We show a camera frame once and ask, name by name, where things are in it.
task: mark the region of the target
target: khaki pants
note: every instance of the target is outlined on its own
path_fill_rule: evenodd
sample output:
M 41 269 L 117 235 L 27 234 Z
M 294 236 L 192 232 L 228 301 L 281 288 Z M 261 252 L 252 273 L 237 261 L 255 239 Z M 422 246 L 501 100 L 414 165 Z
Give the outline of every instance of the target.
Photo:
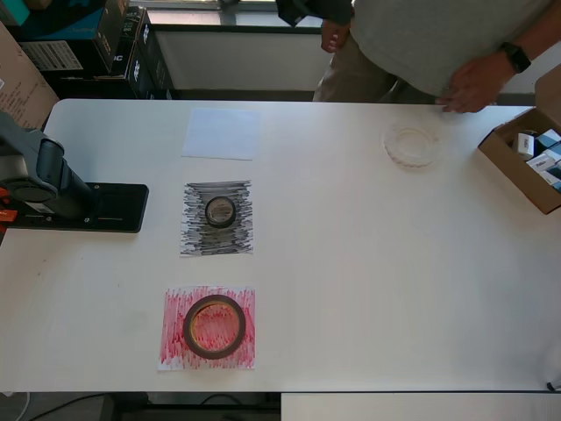
M 425 94 L 369 61 L 351 35 L 331 59 L 314 101 L 325 103 L 435 103 Z

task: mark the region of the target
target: cable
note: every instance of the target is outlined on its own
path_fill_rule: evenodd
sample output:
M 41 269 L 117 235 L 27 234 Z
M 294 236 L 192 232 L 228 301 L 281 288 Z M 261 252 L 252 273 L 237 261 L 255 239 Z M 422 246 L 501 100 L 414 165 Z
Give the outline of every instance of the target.
M 215 397 L 227 397 L 228 399 L 232 400 L 234 403 L 236 403 L 238 405 L 243 405 L 239 399 L 237 399 L 236 397 L 234 397 L 232 395 L 228 395 L 227 393 L 215 393 L 214 395 L 210 395 L 209 397 L 207 397 L 206 399 L 204 399 L 201 402 L 201 405 L 206 404 L 210 399 L 213 399 Z
M 65 408 L 65 407 L 71 405 L 72 403 L 83 401 L 84 399 L 91 399 L 92 397 L 106 396 L 108 394 L 109 393 L 96 393 L 94 395 L 87 395 L 87 396 L 78 397 L 76 399 L 73 399 L 72 401 L 68 401 L 66 403 L 63 403 L 62 405 L 56 406 L 56 407 L 52 408 L 51 410 L 47 410 L 47 411 L 45 411 L 41 414 L 38 414 L 35 417 L 31 418 L 29 421 L 35 421 L 36 419 L 43 418 L 45 415 L 51 414 L 51 413 L 53 413 L 57 410 L 61 410 L 62 408 Z
M 25 401 L 25 406 L 24 408 L 21 410 L 21 412 L 19 413 L 19 417 L 16 418 L 16 421 L 19 421 L 21 419 L 21 417 L 25 414 L 25 412 L 27 411 L 27 407 L 29 406 L 29 401 L 32 398 L 32 394 L 29 392 L 25 392 L 27 393 L 27 400 Z

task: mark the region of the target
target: black scribbled paper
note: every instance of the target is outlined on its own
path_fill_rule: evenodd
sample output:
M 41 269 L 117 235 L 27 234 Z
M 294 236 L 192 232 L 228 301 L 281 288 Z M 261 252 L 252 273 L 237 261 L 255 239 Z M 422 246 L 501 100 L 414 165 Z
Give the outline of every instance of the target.
M 191 182 L 183 192 L 181 256 L 253 253 L 252 182 Z M 236 220 L 227 228 L 210 226 L 204 210 L 217 196 L 236 205 Z

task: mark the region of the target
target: tape roll on red paper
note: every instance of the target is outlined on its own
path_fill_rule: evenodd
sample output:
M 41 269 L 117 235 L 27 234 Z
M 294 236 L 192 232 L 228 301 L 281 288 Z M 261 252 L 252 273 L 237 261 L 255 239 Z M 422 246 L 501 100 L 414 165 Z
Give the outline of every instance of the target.
M 238 331 L 235 338 L 221 349 L 208 349 L 202 346 L 200 340 L 195 334 L 195 324 L 197 317 L 202 311 L 214 305 L 222 305 L 232 310 L 236 318 L 238 318 Z M 213 295 L 206 296 L 197 301 L 187 312 L 185 321 L 183 322 L 183 337 L 188 348 L 199 357 L 207 360 L 220 360 L 221 358 L 232 355 L 242 344 L 245 336 L 245 315 L 242 308 L 235 300 L 228 296 Z

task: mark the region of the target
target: black mount base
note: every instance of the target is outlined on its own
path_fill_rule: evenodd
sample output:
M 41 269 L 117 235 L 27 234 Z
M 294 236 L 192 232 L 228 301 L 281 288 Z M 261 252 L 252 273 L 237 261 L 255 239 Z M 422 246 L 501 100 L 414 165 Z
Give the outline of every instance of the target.
M 140 231 L 148 188 L 144 184 L 112 184 L 87 182 L 96 198 L 94 210 L 81 220 L 68 220 L 55 215 L 38 213 L 24 203 L 14 202 L 11 209 L 18 218 L 9 228 L 26 230 L 131 232 Z

